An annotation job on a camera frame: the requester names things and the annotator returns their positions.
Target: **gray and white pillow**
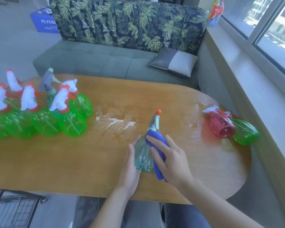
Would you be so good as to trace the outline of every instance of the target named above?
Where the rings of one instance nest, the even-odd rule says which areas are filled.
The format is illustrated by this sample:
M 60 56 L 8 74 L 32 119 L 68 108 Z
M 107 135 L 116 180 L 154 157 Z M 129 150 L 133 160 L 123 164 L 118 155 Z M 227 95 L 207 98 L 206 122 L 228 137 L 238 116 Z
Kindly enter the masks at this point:
M 160 52 L 148 62 L 148 65 L 173 72 L 181 77 L 191 77 L 191 72 L 197 59 L 197 56 L 190 53 L 163 47 Z

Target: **jeans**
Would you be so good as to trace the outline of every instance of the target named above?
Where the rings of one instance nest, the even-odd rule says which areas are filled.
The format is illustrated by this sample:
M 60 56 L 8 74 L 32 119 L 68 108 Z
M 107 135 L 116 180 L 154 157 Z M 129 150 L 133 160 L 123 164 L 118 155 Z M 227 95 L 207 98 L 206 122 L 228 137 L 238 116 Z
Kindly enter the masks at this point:
M 105 198 L 78 196 L 73 228 L 90 228 L 105 200 Z M 201 212 L 193 205 L 165 203 L 164 208 L 166 228 L 211 228 Z M 124 219 L 121 228 L 125 228 Z

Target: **sofa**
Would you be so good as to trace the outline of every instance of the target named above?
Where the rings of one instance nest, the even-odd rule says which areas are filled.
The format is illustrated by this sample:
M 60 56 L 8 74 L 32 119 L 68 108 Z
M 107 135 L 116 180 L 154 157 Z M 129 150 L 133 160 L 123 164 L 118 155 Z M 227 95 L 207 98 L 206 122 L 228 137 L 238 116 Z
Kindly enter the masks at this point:
M 141 0 L 50 0 L 62 40 L 33 61 L 70 73 L 196 88 L 197 77 L 179 77 L 147 63 L 169 47 L 195 54 L 207 15 L 201 8 Z

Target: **oval table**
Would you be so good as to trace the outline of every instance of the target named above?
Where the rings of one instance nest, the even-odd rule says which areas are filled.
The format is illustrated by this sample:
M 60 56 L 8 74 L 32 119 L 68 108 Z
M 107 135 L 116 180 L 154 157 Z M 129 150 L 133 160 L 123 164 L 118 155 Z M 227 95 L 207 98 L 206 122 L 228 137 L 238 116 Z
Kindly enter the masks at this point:
M 173 84 L 69 74 L 55 77 L 61 82 L 78 79 L 79 91 L 91 100 L 94 112 L 86 120 L 87 130 L 78 138 L 61 133 L 0 141 L 0 188 L 108 196 L 117 183 L 127 144 L 146 133 L 157 109 L 162 110 L 161 133 L 169 134 L 186 152 L 195 177 L 224 199 L 244 184 L 251 168 L 250 148 L 213 135 L 209 118 L 201 112 L 218 104 L 211 97 Z M 38 86 L 40 78 L 30 81 Z M 44 104 L 44 99 L 37 101 Z M 141 173 L 132 199 L 189 203 L 176 188 L 146 172 Z

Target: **wire rack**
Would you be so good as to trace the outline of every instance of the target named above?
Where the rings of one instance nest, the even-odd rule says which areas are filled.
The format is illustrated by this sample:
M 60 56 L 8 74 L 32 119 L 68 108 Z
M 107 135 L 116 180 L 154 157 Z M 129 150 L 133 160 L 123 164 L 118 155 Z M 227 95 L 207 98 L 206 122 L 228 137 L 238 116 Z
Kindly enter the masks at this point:
M 0 228 L 29 228 L 39 202 L 46 202 L 46 198 L 23 191 L 0 190 Z

